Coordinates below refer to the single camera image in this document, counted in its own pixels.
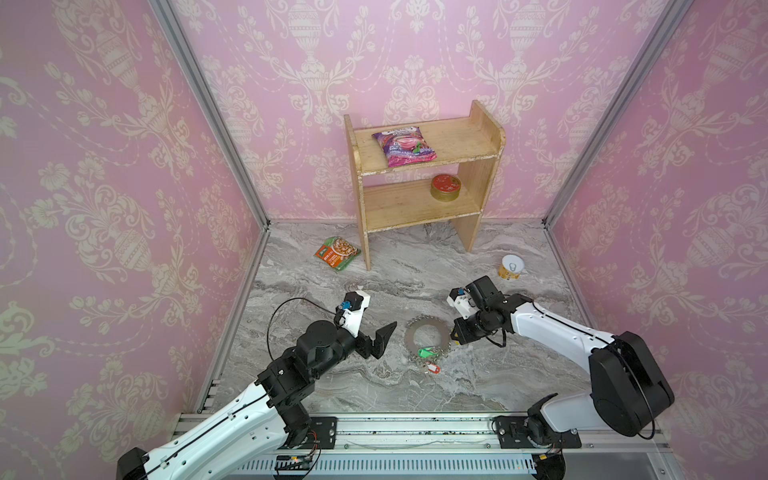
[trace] wooden shelf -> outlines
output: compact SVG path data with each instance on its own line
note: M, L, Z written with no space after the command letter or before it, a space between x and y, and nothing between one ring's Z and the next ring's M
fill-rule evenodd
M349 169L357 199L357 229L366 268L371 270L369 233L421 223L450 220L464 248L472 251L506 144L504 128L480 102L472 102L469 116L465 118L355 129L349 115L344 115L344 123ZM371 134L406 126L421 129L427 144L437 153L436 160L388 167L379 142ZM432 198L431 178L377 187L362 185L362 178L369 175L450 164L460 164L458 177L462 181L462 190L452 202Z
M362 175L387 174L415 168L437 167L440 165L460 164L467 161L484 160L498 155L498 146L485 136L479 126L467 118L427 121L412 124L419 127L427 144L437 153L437 159L424 164L408 164L401 167L388 167L384 151L379 141L371 135L396 127L377 127L355 130L357 146L360 149Z
M452 202L441 202L430 194L431 178L362 189L366 202L366 231L379 232L420 223L450 220L480 213L467 189Z

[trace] purple snack bag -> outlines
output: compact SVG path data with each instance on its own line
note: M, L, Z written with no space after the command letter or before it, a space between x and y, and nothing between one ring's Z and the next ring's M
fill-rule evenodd
M379 141L390 167L433 161L437 153L422 137L419 127L402 127L371 135Z

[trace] perforated metal strip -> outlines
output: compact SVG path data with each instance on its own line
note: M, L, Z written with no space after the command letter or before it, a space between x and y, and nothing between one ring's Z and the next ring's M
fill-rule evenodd
M274 455L265 455L243 465L230 477L238 475L271 475L276 462ZM536 473L530 454L344 454L323 453L312 469L313 476L342 475L532 475ZM283 472L282 475L303 475L304 472Z

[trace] floral wallpaper pattern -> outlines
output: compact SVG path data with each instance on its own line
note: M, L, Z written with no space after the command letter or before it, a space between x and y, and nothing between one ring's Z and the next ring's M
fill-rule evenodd
M766 478L768 2L693 3L554 232L669 379L689 480Z
M486 216L541 218L666 0L173 4L270 218L355 218L344 114L464 117L476 98L507 133Z
M146 2L0 5L0 478L192 408L260 232Z

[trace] gray marble surface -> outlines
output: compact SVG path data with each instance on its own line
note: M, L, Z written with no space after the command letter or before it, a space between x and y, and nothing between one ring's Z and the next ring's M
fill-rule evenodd
M333 310L350 290L371 294L361 331L372 335L393 320L398 329L381 359L354 355L321 378L304 400L310 412L521 411L550 393L588 387L587 374L574 363L520 336L509 336L504 349L487 341L454 345L436 362L442 369L438 375L427 373L405 348L406 326L418 316L436 316L451 328L458 315L445 302L450 289L483 275L503 293L526 293L580 322L538 221L484 223L472 253L464 251L449 223L372 233L370 272L362 254L342 272L314 257L327 237L358 244L354 224L274 223L271 231L223 371L217 409L269 364L265 332L275 307L291 296L307 296ZM496 273L507 253L525 260L525 272L517 280L503 280ZM271 330L273 355L292 346L317 319L330 317L306 302L286 304ZM419 330L417 335L430 341L429 332Z

